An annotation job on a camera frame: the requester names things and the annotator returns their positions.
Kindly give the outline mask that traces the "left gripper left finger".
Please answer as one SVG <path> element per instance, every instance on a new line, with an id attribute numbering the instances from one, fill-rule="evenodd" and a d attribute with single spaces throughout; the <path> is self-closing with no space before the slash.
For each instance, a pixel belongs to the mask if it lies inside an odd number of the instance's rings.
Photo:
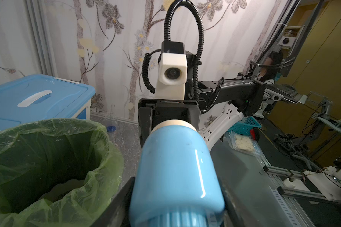
<path id="1" fill-rule="evenodd" d="M 91 227 L 130 227 L 129 209 L 134 185 L 135 177 L 132 177 Z"/>

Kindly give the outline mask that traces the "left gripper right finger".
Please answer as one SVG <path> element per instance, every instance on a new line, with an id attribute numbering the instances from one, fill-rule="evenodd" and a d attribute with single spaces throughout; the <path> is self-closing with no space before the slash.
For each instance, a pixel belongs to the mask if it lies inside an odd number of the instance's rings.
<path id="1" fill-rule="evenodd" d="M 221 178 L 218 181 L 225 202 L 225 212 L 221 227 L 256 227 L 257 220 L 231 187 Z"/>

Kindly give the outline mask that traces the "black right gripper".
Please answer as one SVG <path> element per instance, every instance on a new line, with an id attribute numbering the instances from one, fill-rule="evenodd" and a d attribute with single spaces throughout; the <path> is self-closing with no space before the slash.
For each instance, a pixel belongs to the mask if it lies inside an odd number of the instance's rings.
<path id="1" fill-rule="evenodd" d="M 142 98 L 138 103 L 139 140 L 143 146 L 151 131 L 167 120 L 183 120 L 199 129 L 200 109 L 194 100 Z"/>

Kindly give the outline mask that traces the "blue sharpener with crank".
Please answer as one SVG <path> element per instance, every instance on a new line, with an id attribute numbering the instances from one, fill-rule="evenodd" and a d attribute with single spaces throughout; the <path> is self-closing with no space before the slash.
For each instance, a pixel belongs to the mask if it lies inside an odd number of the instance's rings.
<path id="1" fill-rule="evenodd" d="M 133 227 L 219 227 L 225 202 L 203 138 L 182 120 L 158 124 L 146 139 L 135 177 Z"/>

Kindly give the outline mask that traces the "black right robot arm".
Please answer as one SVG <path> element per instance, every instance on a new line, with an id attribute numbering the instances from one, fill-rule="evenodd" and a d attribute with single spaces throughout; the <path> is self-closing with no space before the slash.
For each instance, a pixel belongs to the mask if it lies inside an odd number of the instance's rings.
<path id="1" fill-rule="evenodd" d="M 187 52 L 182 42 L 171 40 L 172 18 L 179 7 L 187 8 L 196 21 L 199 38 L 196 54 Z M 143 82 L 154 98 L 142 98 L 138 103 L 140 145 L 159 142 L 161 147 L 210 151 L 234 124 L 256 113 L 266 85 L 257 79 L 222 78 L 202 104 L 198 69 L 204 28 L 196 6 L 191 1 L 174 1 L 166 13 L 163 34 L 156 86 L 148 76 L 152 54 L 146 53 L 143 60 Z"/>

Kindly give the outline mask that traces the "green bagged trash bin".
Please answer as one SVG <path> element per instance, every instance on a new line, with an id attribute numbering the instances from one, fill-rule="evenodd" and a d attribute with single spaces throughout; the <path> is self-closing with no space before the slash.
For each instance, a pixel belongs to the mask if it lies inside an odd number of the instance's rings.
<path id="1" fill-rule="evenodd" d="M 88 227 L 124 161 L 100 123 L 49 119 L 0 131 L 0 227 Z"/>

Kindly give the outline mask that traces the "blue lidded storage box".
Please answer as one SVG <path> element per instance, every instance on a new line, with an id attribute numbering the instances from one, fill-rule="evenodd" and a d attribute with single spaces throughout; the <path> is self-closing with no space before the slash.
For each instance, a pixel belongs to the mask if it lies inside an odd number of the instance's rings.
<path id="1" fill-rule="evenodd" d="M 90 118 L 94 87 L 37 74 L 0 85 L 0 131 L 54 118 Z"/>

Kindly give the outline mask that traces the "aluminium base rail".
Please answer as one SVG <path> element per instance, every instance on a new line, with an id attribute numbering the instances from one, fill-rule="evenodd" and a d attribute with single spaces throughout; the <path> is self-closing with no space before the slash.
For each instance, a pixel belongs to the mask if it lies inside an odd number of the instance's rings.
<path id="1" fill-rule="evenodd" d="M 341 200 L 328 200 L 309 180 L 304 185 L 297 171 L 272 166 L 264 156 L 258 160 L 298 226 L 341 227 Z"/>

